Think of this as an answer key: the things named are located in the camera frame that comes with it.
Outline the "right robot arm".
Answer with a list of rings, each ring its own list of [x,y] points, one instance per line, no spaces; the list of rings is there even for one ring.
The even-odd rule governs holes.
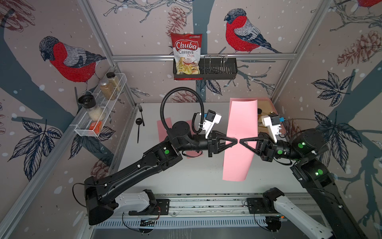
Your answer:
[[[315,200],[338,239],[364,239],[354,217],[339,194],[334,178],[319,157],[328,151],[320,132],[307,129],[293,141],[273,140],[266,133],[258,137],[244,138],[240,144],[260,156],[263,161],[286,158],[296,161],[291,167],[293,175],[301,186]]]

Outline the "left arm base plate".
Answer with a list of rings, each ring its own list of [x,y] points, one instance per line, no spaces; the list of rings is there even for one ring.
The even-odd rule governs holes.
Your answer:
[[[162,216],[168,215],[170,208],[170,200],[169,199],[157,199],[154,203],[150,201],[149,206],[141,212],[137,211],[129,211],[129,216]]]

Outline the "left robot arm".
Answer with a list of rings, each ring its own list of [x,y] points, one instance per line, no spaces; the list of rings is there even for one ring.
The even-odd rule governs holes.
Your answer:
[[[209,136],[192,134],[185,121],[176,122],[167,131],[167,137],[144,152],[143,157],[123,170],[97,179],[93,176],[84,181],[85,203],[91,226],[109,219],[118,207],[116,198],[154,174],[174,166],[183,159],[183,151],[208,151],[208,156],[219,154],[236,145],[237,139],[213,131]]]

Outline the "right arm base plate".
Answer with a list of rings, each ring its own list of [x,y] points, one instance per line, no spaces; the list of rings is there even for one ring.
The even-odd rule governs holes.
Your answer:
[[[266,198],[247,198],[246,205],[249,214],[280,214],[275,209],[274,201]]]

